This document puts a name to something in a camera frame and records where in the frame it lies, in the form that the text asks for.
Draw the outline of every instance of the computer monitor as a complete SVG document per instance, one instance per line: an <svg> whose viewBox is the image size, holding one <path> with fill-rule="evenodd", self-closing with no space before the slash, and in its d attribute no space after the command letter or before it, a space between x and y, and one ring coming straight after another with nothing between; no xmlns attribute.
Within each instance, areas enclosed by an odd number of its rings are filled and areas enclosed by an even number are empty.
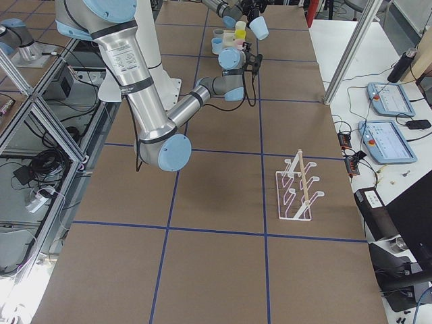
<svg viewBox="0 0 432 324"><path fill-rule="evenodd" d="M420 267L432 269L432 171L391 201L387 211Z"/></svg>

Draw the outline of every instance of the blue tape line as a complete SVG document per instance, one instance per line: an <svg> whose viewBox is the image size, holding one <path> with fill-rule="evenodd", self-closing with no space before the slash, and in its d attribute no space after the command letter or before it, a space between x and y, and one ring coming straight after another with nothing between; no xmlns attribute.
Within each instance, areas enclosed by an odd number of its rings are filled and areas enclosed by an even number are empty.
<svg viewBox="0 0 432 324"><path fill-rule="evenodd" d="M174 56L174 57L202 57L205 59L217 59L217 56L208 56L208 55L191 55L191 54L161 54L161 56ZM307 61L303 59L263 59L263 61L281 61L281 62L298 62L298 63L318 63L317 61Z"/></svg>
<svg viewBox="0 0 432 324"><path fill-rule="evenodd" d="M259 53L259 42L256 40L256 52ZM258 105L259 105L259 137L261 147L261 186L263 190L263 223L264 223L264 260L265 260L265 288L267 299L267 324L271 324L271 301L270 301L270 271L269 271L269 243L267 239L267 208L265 200L265 168L264 168L264 140L263 140L263 118L261 109L261 78L258 74Z"/></svg>
<svg viewBox="0 0 432 324"><path fill-rule="evenodd" d="M284 235L284 234L267 234L267 237L269 237L269 238L293 238L296 240L312 240L312 241L367 243L366 240L358 240L355 238L322 238L320 236L297 236L297 235Z"/></svg>
<svg viewBox="0 0 432 324"><path fill-rule="evenodd" d="M243 236L262 236L262 237L264 236L264 233L224 231L219 229L202 229L202 228L188 228L188 227L170 227L169 229L173 231L181 231L181 232L233 234L233 235L243 235Z"/></svg>
<svg viewBox="0 0 432 324"><path fill-rule="evenodd" d="M46 28L42 34L40 34L40 36L38 37L38 41L43 37L43 35L45 35L48 30L54 30L54 28L51 29L51 26L54 25L54 23L55 20L49 24L48 28Z"/></svg>
<svg viewBox="0 0 432 324"><path fill-rule="evenodd" d="M5 11L3 11L3 12L0 12L0 17L3 15L3 14L6 14L7 12L12 12L12 11L9 11L9 9L11 9L16 3L18 2L18 0L15 0L8 8L6 8L6 10Z"/></svg>
<svg viewBox="0 0 432 324"><path fill-rule="evenodd" d="M134 147L132 144L121 144L121 143L105 143L107 146L124 146L124 147ZM218 150L205 150L203 148L193 148L193 152L203 152L203 153L223 153L223 154L239 154L239 155L255 155L264 157L295 157L292 154L277 154L277 153L254 153L254 152L241 152L241 151L218 151ZM305 159L319 159L319 160L331 160L331 161L343 161L342 157L316 157L312 155L305 155Z"/></svg>
<svg viewBox="0 0 432 324"><path fill-rule="evenodd" d="M31 14L36 14L36 15L55 15L55 12L36 12L36 10L34 12L31 12ZM20 12L20 11L8 11L9 14L20 14L20 15L28 15L28 12Z"/></svg>
<svg viewBox="0 0 432 324"><path fill-rule="evenodd" d="M205 25L185 25L185 24L169 24L167 22L155 22L155 25L158 26L181 26L181 27L205 27Z"/></svg>
<svg viewBox="0 0 432 324"><path fill-rule="evenodd" d="M303 59L263 59L263 61L318 63L317 61L307 61L307 60L303 60Z"/></svg>
<svg viewBox="0 0 432 324"><path fill-rule="evenodd" d="M146 224L129 224L129 223L107 223L105 221L73 221L74 224L85 224L85 225L103 225L103 226L118 226L118 227L139 227L139 228L151 228L154 230L166 230L165 226L158 225L146 225Z"/></svg>
<svg viewBox="0 0 432 324"><path fill-rule="evenodd" d="M261 101L281 101L283 103L321 103L318 100L298 100L298 99L264 99Z"/></svg>
<svg viewBox="0 0 432 324"><path fill-rule="evenodd" d="M288 30L290 32L308 32L309 29L293 29L293 28L269 28L269 30Z"/></svg>
<svg viewBox="0 0 432 324"><path fill-rule="evenodd" d="M266 157L295 157L295 155L275 154L275 153L264 153ZM332 160L332 161L344 161L343 157L314 157L310 155L303 156L305 159L319 159L319 160Z"/></svg>
<svg viewBox="0 0 432 324"><path fill-rule="evenodd" d="M1 84L4 80L6 80L6 78L7 78L7 76L4 77L4 78L2 79L2 81L0 82L0 84ZM3 89L1 89L1 92L20 93L20 91L17 91L17 90L3 90Z"/></svg>
<svg viewBox="0 0 432 324"><path fill-rule="evenodd" d="M217 151L217 150L205 150L201 148L193 148L194 152L206 152L206 153L226 153L226 154L242 154L242 155L261 155L261 153L252 153L252 152L238 152L238 151Z"/></svg>
<svg viewBox="0 0 432 324"><path fill-rule="evenodd" d="M200 60L201 60L201 53L203 52L203 45L204 45L204 37L205 37L205 30L207 26L207 20L209 19L209 9L207 8L207 13L205 16L205 22L204 22L204 28L202 29L202 37L201 37L201 44L200 44L200 53L198 54L198 60L196 61L196 69L195 69L195 77L194 77L194 84L193 88L195 88L196 84L196 77L198 76L198 70L200 68ZM189 129L189 121L186 122L186 125L184 126L184 135L186 136Z"/></svg>
<svg viewBox="0 0 432 324"><path fill-rule="evenodd" d="M179 231L179 232L231 234L231 235L239 235L239 236L256 236L262 238L266 236L268 238L289 238L294 240L367 243L366 240L359 240L356 238L325 238L321 236L302 236L302 235L270 234L270 233L265 234L265 233L254 233L254 232L228 231L222 229L189 228L189 227L178 227L178 226L162 226L162 225L147 225L147 224L133 224L133 223L114 223L114 222L112 223L107 221L74 220L73 223L85 224L85 225L114 226L114 227L149 228L154 230L170 230L170 231Z"/></svg>
<svg viewBox="0 0 432 324"><path fill-rule="evenodd" d="M186 24L169 24L166 22L157 22L155 25L161 25L161 26L184 26L184 27L209 27L209 28L221 28L224 27L222 24L219 26L214 25L186 25ZM293 29L293 28L268 28L269 30L287 30L290 32L308 32L308 29Z"/></svg>
<svg viewBox="0 0 432 324"><path fill-rule="evenodd" d="M132 144L120 144L120 143L105 143L107 146L126 146L126 147L134 147Z"/></svg>
<svg viewBox="0 0 432 324"><path fill-rule="evenodd" d="M174 202L176 201L176 193L177 193L177 187L178 187L178 179L179 179L179 177L180 177L180 171L177 171L177 174L175 176L175 182L174 182L173 197L172 197L172 200L171 200L171 206L169 207L169 215L168 215L168 221L167 221L167 228L165 230L165 238L163 240L161 260L159 261L159 270L157 272L155 293L153 294L153 303L151 305L150 319L148 320L149 324L153 324L153 318L155 316L157 293L159 292L159 284L161 282L163 261L165 259L165 251L166 251L167 242L168 242L169 225L171 224L171 217L173 215Z"/></svg>

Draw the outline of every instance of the light blue cup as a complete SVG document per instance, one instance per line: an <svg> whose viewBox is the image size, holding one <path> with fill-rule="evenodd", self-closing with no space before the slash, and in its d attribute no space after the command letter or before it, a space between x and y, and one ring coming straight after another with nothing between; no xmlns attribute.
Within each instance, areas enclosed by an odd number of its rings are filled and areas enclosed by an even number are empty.
<svg viewBox="0 0 432 324"><path fill-rule="evenodd" d="M222 38L212 38L211 39L211 52L213 54L219 55L223 49L223 40Z"/></svg>

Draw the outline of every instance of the yellow cup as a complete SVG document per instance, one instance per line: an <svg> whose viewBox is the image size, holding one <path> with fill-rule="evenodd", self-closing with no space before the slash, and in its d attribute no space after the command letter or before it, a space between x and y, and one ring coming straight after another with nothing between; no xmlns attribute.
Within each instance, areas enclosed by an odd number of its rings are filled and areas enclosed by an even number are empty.
<svg viewBox="0 0 432 324"><path fill-rule="evenodd" d="M241 30L241 29L236 30L234 32L234 37L236 39L245 39L246 38L246 31L245 30Z"/></svg>

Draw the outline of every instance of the white cup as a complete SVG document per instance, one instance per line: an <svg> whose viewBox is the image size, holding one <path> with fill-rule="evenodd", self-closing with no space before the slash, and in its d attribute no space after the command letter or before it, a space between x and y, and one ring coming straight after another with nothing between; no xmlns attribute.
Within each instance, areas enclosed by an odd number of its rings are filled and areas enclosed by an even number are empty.
<svg viewBox="0 0 432 324"><path fill-rule="evenodd" d="M213 38L223 38L223 29L213 29Z"/></svg>
<svg viewBox="0 0 432 324"><path fill-rule="evenodd" d="M242 20L239 20L236 22L236 30L246 30L246 22L243 22Z"/></svg>

